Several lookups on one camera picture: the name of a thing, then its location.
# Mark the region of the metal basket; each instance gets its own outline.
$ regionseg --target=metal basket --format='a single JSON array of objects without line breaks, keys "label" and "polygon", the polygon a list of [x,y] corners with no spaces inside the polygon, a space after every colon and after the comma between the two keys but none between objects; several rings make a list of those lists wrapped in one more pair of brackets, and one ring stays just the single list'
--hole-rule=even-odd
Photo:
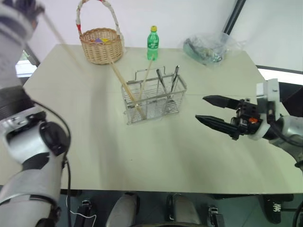
[{"label": "metal basket", "polygon": [[[171,91],[174,73],[166,75],[165,66],[163,66],[160,68],[151,69],[150,75],[156,75],[156,69],[160,69],[164,72],[163,80],[166,90],[170,92],[165,93],[159,78],[153,77],[146,80],[141,99],[138,100],[141,86],[143,85],[143,80],[137,80],[137,78],[139,77],[139,74],[144,74],[146,70],[137,71],[135,73],[134,80],[127,82],[129,89],[137,100],[135,103],[131,101],[129,95],[122,87],[122,96],[126,107],[128,124],[159,118],[167,114],[179,113],[182,98],[187,89],[186,83],[182,77],[178,75],[174,88]],[[141,114],[137,111],[134,105],[139,105],[141,107],[142,111],[146,115],[146,119],[142,118]]]}]

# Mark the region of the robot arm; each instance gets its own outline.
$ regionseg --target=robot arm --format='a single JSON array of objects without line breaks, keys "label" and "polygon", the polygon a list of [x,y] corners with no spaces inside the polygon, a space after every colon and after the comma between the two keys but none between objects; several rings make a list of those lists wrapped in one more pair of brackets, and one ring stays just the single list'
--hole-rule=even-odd
[{"label": "robot arm", "polygon": [[0,192],[1,226],[54,227],[70,137],[26,94],[16,76],[25,43],[43,8],[34,0],[0,2],[0,136],[22,165]]},{"label": "robot arm", "polygon": [[303,171],[303,117],[280,115],[277,79],[257,84],[258,105],[251,104],[249,99],[223,96],[205,96],[203,99],[215,106],[236,110],[236,117],[226,123],[216,117],[196,115],[201,123],[229,134],[234,140],[240,135],[248,135],[252,140],[265,138],[290,154],[296,160],[295,166]]}]

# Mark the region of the green bottle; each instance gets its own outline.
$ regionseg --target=green bottle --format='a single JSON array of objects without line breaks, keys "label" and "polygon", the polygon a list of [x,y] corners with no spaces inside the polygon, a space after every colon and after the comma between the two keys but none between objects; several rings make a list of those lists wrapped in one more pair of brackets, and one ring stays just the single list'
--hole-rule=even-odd
[{"label": "green bottle", "polygon": [[159,36],[157,34],[157,27],[151,27],[151,33],[147,38],[147,59],[156,60],[158,58]]}]

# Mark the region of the table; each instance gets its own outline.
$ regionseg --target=table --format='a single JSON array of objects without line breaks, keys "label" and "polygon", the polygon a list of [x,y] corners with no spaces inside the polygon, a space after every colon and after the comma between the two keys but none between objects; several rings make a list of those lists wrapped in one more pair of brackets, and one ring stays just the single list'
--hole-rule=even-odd
[{"label": "table", "polygon": [[[71,45],[85,73],[61,45],[56,46],[25,84],[30,96],[58,112],[69,124],[72,144],[71,188],[92,190],[203,193],[303,192],[295,160],[266,140],[246,136],[234,141],[195,119],[213,115],[229,121],[235,115],[202,100],[206,95],[256,103],[256,84],[264,81],[245,52],[207,68],[182,50],[160,49],[153,67],[167,67],[187,83],[178,114],[127,125],[121,84],[109,65],[89,63],[81,46]],[[126,80],[148,66],[146,50],[127,48],[116,62]],[[59,122],[48,114],[48,119]],[[1,154],[0,184],[20,167]],[[67,187],[66,170],[62,188]]]}]

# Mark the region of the white wall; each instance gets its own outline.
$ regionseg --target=white wall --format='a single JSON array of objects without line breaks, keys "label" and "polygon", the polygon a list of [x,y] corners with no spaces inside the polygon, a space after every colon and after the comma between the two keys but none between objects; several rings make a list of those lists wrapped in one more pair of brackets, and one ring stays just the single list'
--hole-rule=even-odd
[{"label": "white wall", "polygon": [[[195,33],[221,32],[236,0],[109,0],[118,18],[125,45],[145,47],[150,26],[157,25],[160,47],[181,47]],[[43,0],[46,13],[68,44],[80,44],[75,25],[79,0]],[[82,32],[114,28],[110,12],[101,2],[91,0],[81,11]],[[58,41],[43,18],[29,46],[43,60]]]},{"label": "white wall", "polygon": [[303,71],[302,0],[247,0],[231,36],[256,65]]}]

